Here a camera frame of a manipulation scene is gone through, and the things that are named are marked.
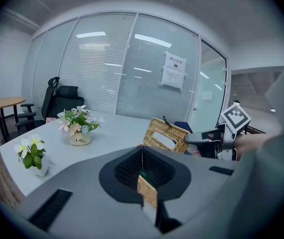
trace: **potted plant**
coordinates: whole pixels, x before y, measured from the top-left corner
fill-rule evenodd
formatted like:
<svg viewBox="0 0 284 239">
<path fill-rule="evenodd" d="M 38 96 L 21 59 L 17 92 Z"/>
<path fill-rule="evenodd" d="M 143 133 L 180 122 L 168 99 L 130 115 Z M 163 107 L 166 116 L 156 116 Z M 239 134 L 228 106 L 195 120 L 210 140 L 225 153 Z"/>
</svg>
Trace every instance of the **potted plant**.
<svg viewBox="0 0 284 239">
<path fill-rule="evenodd" d="M 41 137 L 34 134 L 22 139 L 21 145 L 14 146 L 15 152 L 18 153 L 18 161 L 41 177 L 44 177 L 49 169 L 49 160 L 45 157 L 43 144 Z"/>
<path fill-rule="evenodd" d="M 102 117 L 96 119 L 91 117 L 90 112 L 84 109 L 85 106 L 77 106 L 71 111 L 64 110 L 57 114 L 58 121 L 62 124 L 59 130 L 63 129 L 69 133 L 69 142 L 72 145 L 86 145 L 92 141 L 90 131 L 101 127 L 104 123 Z"/>
</svg>

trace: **table leg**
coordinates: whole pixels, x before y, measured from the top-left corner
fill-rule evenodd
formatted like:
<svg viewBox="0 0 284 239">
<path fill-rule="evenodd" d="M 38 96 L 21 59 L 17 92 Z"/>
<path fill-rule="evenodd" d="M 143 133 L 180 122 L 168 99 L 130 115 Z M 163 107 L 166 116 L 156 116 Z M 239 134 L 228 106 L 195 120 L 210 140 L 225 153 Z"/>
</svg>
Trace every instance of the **table leg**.
<svg viewBox="0 0 284 239">
<path fill-rule="evenodd" d="M 7 135 L 5 134 L 4 128 L 3 128 L 3 125 L 2 125 L 1 116 L 0 116 L 0 130 L 1 130 L 1 134 L 2 134 L 3 140 L 5 142 L 8 142 Z"/>
<path fill-rule="evenodd" d="M 7 129 L 7 125 L 6 125 L 6 121 L 5 121 L 5 119 L 4 119 L 3 108 L 0 109 L 0 113 L 1 113 L 1 119 L 2 119 L 2 124 L 3 124 L 3 128 L 4 128 L 4 132 L 6 133 L 6 135 L 9 135 L 8 129 Z"/>
<path fill-rule="evenodd" d="M 18 123 L 18 114 L 17 114 L 17 106 L 13 106 L 13 114 L 14 114 L 14 120 L 16 123 Z"/>
</svg>

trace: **woven basket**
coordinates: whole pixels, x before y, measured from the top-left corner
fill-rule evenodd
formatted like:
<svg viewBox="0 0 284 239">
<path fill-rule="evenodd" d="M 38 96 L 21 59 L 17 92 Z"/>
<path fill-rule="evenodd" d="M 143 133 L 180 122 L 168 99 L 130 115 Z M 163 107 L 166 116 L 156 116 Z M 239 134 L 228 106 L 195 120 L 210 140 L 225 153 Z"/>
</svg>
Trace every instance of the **woven basket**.
<svg viewBox="0 0 284 239">
<path fill-rule="evenodd" d="M 153 137 L 154 132 L 158 132 L 167 138 L 170 138 L 175 142 L 175 148 L 169 148 L 159 140 Z M 178 153 L 184 153 L 188 146 L 188 143 L 184 141 L 184 137 L 190 132 L 179 128 L 174 125 L 167 125 L 160 119 L 153 118 L 150 126 L 146 130 L 143 143 L 146 146 L 159 147 L 166 150 L 172 150 Z M 143 177 L 139 176 L 138 180 L 140 189 L 139 193 L 143 196 L 144 200 L 147 201 L 153 208 L 157 209 L 157 191 L 151 186 Z"/>
<path fill-rule="evenodd" d="M 158 139 L 153 137 L 154 132 L 158 132 L 167 138 L 170 138 L 175 142 L 175 148 L 169 148 L 162 142 L 160 142 Z M 151 120 L 150 126 L 148 126 L 146 130 L 145 137 L 143 139 L 143 143 L 146 146 L 152 146 L 152 147 L 159 147 L 166 150 L 175 151 L 178 153 L 184 154 L 188 147 L 188 143 L 185 142 L 184 137 L 189 134 L 190 132 L 182 129 L 180 127 L 177 127 L 175 125 L 169 126 L 164 121 L 153 118 Z"/>
</svg>

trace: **chair armrest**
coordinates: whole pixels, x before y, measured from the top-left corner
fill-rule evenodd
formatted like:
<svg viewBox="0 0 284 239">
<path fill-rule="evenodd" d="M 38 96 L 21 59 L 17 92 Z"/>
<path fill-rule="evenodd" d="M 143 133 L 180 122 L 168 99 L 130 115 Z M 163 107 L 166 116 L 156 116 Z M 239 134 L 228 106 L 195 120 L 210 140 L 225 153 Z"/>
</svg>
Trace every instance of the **chair armrest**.
<svg viewBox="0 0 284 239">
<path fill-rule="evenodd" d="M 18 114 L 18 118 L 27 118 L 27 117 L 34 117 L 36 116 L 37 113 L 23 113 L 23 114 Z"/>
<path fill-rule="evenodd" d="M 30 106 L 34 106 L 34 104 L 21 104 L 20 107 L 30 107 Z"/>
<path fill-rule="evenodd" d="M 34 124 L 34 120 L 24 120 L 24 121 L 19 121 L 16 123 L 16 127 L 19 131 L 19 129 L 22 127 L 22 126 L 27 126 L 27 125 L 33 125 Z"/>
</svg>

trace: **flower pot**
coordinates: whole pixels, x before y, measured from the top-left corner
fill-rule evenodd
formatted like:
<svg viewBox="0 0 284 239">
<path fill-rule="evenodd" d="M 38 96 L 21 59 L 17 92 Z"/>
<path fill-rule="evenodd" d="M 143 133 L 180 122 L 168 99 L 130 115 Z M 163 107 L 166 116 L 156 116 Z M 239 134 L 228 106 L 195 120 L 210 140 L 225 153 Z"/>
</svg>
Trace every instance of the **flower pot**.
<svg viewBox="0 0 284 239">
<path fill-rule="evenodd" d="M 47 158 L 46 155 L 40 156 L 40 158 L 41 158 L 41 169 L 39 170 L 37 167 L 31 166 L 29 170 L 32 171 L 32 173 L 34 173 L 35 175 L 44 177 L 49 169 L 49 159 Z"/>
<path fill-rule="evenodd" d="M 90 133 L 75 132 L 69 136 L 69 142 L 74 146 L 86 145 L 92 141 Z"/>
</svg>

